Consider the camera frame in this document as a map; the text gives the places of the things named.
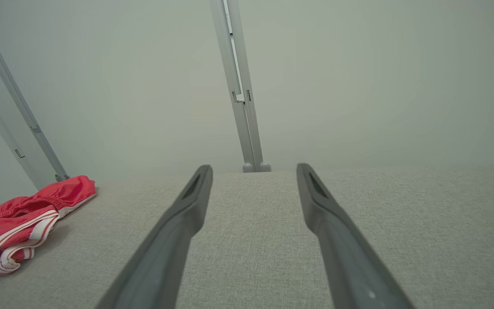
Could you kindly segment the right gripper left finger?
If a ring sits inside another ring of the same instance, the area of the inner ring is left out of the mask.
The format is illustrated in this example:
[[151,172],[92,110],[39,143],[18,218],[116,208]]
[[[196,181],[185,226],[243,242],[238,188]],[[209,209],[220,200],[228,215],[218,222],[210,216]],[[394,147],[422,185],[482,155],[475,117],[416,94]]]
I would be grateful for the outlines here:
[[204,225],[212,183],[212,167],[198,167],[95,309],[175,309],[190,241]]

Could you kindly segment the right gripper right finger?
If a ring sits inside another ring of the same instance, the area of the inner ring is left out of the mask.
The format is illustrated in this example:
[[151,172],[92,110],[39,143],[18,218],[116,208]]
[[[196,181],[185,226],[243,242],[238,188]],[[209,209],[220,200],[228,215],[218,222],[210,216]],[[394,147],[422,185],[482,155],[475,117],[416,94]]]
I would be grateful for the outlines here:
[[298,164],[304,221],[316,235],[335,309],[414,309],[388,268],[309,164]]

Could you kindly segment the grey double partition post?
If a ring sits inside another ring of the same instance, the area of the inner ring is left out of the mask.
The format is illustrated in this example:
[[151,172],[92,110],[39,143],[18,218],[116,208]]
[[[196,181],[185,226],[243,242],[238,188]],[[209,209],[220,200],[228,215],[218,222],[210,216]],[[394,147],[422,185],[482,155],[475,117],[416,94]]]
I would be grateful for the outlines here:
[[69,179],[1,52],[0,137],[35,188]]
[[232,103],[245,173],[270,172],[263,159],[238,0],[208,0]]

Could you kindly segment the red shorts with white stripes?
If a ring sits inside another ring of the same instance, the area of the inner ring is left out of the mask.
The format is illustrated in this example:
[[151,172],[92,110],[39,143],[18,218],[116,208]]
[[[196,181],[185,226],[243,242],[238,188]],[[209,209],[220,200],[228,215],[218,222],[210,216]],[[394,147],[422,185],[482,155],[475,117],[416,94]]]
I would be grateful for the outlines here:
[[94,180],[77,176],[0,205],[0,275],[11,274],[22,261],[33,259],[56,223],[96,194]]

